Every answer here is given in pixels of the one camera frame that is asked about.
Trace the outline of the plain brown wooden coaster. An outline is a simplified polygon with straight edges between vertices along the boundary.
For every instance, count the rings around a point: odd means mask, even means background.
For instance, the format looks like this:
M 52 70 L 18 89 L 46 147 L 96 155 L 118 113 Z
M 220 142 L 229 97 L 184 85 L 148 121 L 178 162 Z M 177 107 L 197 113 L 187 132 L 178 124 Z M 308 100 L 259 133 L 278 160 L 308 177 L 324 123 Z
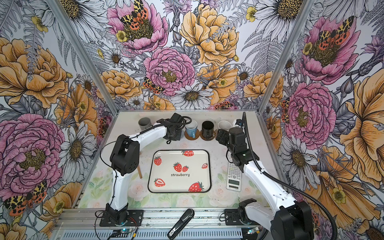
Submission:
M 191 136 L 189 136 L 189 134 L 187 133 L 187 131 L 185 131 L 184 135 L 185 135 L 185 138 L 186 138 L 187 140 L 189 140 L 189 141 L 195 141 L 195 140 L 197 140 L 197 139 L 200 137 L 200 131 L 199 131 L 199 130 L 196 130 L 196 133 L 195 133 L 195 137 L 194 137 L 194 138 L 191 137 Z

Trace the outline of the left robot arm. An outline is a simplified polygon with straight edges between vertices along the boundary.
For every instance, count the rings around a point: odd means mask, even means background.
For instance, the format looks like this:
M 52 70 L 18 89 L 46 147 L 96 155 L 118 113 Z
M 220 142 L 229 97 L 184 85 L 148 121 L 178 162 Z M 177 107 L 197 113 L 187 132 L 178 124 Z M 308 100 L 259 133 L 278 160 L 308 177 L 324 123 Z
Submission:
M 110 155 L 109 167 L 113 169 L 115 180 L 112 196 L 106 204 L 104 213 L 107 222 L 122 226 L 129 219 L 129 177 L 139 166 L 140 151 L 159 139 L 167 140 L 168 144 L 179 141 L 182 129 L 191 122 L 190 117 L 174 113 L 169 119 L 160 119 L 154 125 L 130 136 L 122 134 L 112 142 L 114 147 Z

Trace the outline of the grey mug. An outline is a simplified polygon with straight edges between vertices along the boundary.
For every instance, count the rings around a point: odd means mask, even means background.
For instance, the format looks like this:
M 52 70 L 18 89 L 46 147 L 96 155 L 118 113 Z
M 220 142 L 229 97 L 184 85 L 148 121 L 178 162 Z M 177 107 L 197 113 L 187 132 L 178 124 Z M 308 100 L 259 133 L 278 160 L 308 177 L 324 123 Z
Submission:
M 151 129 L 153 127 L 152 121 L 148 117 L 143 117 L 143 118 L 139 119 L 138 124 L 139 124 L 141 131 Z

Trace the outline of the white mug blue handle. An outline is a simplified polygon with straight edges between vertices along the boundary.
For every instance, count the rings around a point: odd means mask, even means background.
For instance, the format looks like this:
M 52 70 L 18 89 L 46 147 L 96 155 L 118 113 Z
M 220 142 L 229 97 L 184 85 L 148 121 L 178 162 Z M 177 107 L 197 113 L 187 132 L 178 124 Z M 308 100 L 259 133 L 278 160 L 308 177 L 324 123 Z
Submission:
M 186 125 L 186 131 L 191 137 L 195 137 L 196 130 L 198 129 L 198 123 L 192 120 L 191 123 Z

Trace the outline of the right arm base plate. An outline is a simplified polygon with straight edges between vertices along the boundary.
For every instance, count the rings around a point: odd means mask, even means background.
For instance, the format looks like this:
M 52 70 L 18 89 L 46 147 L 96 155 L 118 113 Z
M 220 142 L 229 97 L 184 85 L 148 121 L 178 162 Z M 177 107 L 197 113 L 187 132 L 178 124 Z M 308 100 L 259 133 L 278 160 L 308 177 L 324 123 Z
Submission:
M 238 209 L 225 209 L 224 222 L 226 226 L 244 226 Z

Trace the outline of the black mug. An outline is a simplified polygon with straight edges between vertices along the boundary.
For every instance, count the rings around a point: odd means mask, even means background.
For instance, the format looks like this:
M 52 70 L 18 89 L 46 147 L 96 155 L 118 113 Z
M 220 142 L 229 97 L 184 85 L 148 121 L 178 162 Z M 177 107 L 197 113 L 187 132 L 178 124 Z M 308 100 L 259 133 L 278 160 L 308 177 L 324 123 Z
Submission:
M 204 140 L 210 141 L 214 138 L 215 131 L 214 131 L 214 123 L 211 121 L 204 121 L 202 123 L 202 131 L 201 136 Z

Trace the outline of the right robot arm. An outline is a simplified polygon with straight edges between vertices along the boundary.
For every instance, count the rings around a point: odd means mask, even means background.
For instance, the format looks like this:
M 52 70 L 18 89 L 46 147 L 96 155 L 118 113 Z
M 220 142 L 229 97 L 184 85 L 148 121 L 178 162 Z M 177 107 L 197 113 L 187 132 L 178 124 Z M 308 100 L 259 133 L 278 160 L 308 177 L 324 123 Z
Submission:
M 249 144 L 249 133 L 242 127 L 219 129 L 216 140 L 227 147 L 232 163 L 247 176 L 268 202 L 264 207 L 255 199 L 242 201 L 238 206 L 241 223 L 255 222 L 272 234 L 275 240 L 314 239 L 313 218 L 310 207 L 298 202 L 266 171 Z

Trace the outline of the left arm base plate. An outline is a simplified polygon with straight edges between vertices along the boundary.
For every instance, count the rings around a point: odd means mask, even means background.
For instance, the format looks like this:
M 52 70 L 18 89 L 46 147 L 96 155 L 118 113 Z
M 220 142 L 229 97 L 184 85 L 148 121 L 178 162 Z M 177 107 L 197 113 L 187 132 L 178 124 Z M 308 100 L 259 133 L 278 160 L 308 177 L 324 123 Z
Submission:
M 127 210 L 120 211 L 108 210 L 103 213 L 100 220 L 100 227 L 140 227 L 142 225 L 144 211 L 143 210 Z

